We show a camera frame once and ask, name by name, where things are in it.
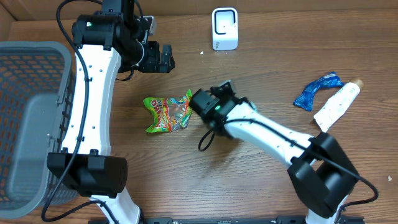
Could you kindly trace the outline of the colourful gummy candy bag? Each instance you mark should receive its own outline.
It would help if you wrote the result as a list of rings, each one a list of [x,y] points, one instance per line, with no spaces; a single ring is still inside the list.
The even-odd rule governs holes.
[[[144,106],[154,117],[154,122],[146,132],[169,133],[186,128],[192,114],[192,108],[189,106],[192,96],[192,91],[188,90],[181,98],[145,98]]]

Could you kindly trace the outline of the blue snack wrapper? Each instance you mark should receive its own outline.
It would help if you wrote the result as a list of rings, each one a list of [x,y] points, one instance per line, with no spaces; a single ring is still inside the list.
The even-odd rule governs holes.
[[[303,89],[301,95],[293,101],[293,105],[306,111],[312,111],[314,98],[319,90],[327,90],[330,88],[342,87],[344,85],[345,84],[341,81],[340,77],[335,72],[331,72],[309,83]]]

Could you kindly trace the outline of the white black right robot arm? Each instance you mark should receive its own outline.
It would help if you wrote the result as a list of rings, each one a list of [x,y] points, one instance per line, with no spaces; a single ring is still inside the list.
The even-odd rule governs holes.
[[[189,105],[209,125],[211,135],[249,142],[287,168],[297,197],[308,208],[306,223],[339,222],[358,171],[333,136],[313,137],[286,128],[229,90],[199,89]]]

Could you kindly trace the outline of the white tube gold cap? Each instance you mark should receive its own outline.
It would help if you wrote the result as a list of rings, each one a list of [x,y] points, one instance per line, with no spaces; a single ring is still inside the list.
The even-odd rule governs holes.
[[[362,80],[352,80],[326,101],[319,112],[313,116],[322,132],[326,133],[345,114],[363,86]]]

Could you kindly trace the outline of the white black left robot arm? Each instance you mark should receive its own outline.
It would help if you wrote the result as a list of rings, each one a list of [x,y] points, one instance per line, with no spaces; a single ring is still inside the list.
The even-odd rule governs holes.
[[[127,188],[127,161],[111,155],[109,119],[117,74],[168,73],[172,49],[150,41],[155,20],[138,1],[101,1],[101,10],[81,15],[65,37],[76,56],[75,91],[69,125],[47,167],[66,186],[88,197],[106,223],[143,223]]]

